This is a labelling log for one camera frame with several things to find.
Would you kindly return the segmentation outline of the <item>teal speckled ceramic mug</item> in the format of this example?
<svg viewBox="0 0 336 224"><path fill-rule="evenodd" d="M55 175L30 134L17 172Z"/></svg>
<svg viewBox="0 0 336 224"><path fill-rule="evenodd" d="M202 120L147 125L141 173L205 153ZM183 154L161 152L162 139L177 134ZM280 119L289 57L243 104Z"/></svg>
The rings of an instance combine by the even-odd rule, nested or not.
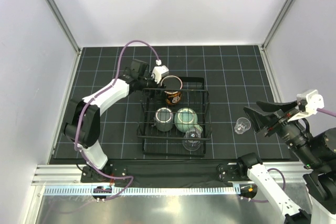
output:
<svg viewBox="0 0 336 224"><path fill-rule="evenodd" d="M182 133L186 133L192 127L201 127L196 112L190 108L179 109L174 116L174 124Z"/></svg>

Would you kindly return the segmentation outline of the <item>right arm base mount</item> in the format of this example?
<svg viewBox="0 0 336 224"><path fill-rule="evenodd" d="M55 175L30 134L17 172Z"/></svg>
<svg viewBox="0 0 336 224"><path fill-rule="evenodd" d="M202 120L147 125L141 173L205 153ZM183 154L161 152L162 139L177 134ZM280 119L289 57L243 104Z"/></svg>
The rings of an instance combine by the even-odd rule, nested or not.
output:
<svg viewBox="0 0 336 224"><path fill-rule="evenodd" d="M267 200L255 199L258 187L246 174L247 169L237 163L219 164L217 167L218 178L226 186L232 186L240 200L257 203L267 203Z"/></svg>

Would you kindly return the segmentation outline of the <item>black red skull mug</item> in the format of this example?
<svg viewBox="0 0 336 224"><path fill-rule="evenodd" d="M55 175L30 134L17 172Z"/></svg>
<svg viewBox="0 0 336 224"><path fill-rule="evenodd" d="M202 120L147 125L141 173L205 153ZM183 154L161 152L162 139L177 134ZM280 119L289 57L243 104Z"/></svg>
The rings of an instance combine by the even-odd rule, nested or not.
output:
<svg viewBox="0 0 336 224"><path fill-rule="evenodd" d="M161 86L166 95L166 103L168 105L176 105L182 98L181 89L183 87L182 80L177 76L167 76L161 81Z"/></svg>

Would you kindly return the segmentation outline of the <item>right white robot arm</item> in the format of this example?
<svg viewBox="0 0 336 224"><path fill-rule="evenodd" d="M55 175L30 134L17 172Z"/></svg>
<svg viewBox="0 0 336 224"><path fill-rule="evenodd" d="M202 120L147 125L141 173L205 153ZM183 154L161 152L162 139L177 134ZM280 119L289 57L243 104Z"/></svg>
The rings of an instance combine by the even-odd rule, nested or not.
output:
<svg viewBox="0 0 336 224"><path fill-rule="evenodd" d="M282 223L335 223L335 129L313 136L307 121L307 117L321 112L322 106L308 110L305 100L256 104L258 109L244 107L254 131L264 131L265 136L277 134L308 170L303 179L311 197L312 213L290 199L255 153L238 158L237 176L257 185Z"/></svg>

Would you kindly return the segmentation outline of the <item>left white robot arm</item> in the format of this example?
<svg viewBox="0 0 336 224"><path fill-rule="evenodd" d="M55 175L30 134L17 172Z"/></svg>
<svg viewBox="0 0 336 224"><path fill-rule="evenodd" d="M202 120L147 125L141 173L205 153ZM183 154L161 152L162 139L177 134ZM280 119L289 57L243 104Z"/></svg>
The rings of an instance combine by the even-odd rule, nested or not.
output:
<svg viewBox="0 0 336 224"><path fill-rule="evenodd" d="M89 166L93 167L93 177L106 182L111 176L107 166L108 157L99 143L100 117L119 100L147 88L157 88L162 79L169 74L167 66L160 60L153 70L146 74L146 62L133 60L123 73L117 73L106 86L82 99L69 101L61 131L74 144Z"/></svg>

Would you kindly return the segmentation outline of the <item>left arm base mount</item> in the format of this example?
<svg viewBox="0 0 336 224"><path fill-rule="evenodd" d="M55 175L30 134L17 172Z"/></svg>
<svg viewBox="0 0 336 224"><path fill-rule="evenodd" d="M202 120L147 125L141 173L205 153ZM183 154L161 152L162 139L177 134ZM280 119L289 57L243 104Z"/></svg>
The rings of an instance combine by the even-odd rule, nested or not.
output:
<svg viewBox="0 0 336 224"><path fill-rule="evenodd" d="M81 171L81 183L109 183L108 186L97 186L93 189L93 198L96 202L106 202L121 196L132 185L134 180L133 176L127 176L125 173L121 173L121 176L115 176L113 173L115 170L109 164L102 170L89 165L82 168L77 165L77 168ZM114 193L112 185L117 181L128 183L124 188L120 189L117 193Z"/></svg>

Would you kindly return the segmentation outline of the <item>dark green ceramic mug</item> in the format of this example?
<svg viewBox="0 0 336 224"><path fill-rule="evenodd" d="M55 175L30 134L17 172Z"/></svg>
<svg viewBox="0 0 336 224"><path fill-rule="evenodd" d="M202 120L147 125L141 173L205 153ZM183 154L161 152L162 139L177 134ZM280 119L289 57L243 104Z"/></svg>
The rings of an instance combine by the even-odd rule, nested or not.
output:
<svg viewBox="0 0 336 224"><path fill-rule="evenodd" d="M153 114L152 128L160 132L167 132L173 128L174 114L168 107L161 107Z"/></svg>

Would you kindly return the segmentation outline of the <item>small clear glass cup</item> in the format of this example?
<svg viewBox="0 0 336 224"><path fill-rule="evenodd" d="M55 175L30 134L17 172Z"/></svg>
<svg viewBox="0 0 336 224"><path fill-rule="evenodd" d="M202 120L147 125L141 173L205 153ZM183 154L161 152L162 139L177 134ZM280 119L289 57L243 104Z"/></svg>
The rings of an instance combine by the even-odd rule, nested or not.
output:
<svg viewBox="0 0 336 224"><path fill-rule="evenodd" d="M244 134L251 128L251 122L247 118L238 118L234 126L234 131L236 134Z"/></svg>

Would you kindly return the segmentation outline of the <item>large clear plastic cup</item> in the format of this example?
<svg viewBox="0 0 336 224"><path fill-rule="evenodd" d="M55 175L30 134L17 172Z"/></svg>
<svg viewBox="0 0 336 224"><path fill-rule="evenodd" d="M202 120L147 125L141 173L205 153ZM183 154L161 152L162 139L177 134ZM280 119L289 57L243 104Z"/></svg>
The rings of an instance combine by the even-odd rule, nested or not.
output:
<svg viewBox="0 0 336 224"><path fill-rule="evenodd" d="M201 146L200 138L202 136L203 129L201 127L192 127L184 135L182 144L188 151L196 151Z"/></svg>

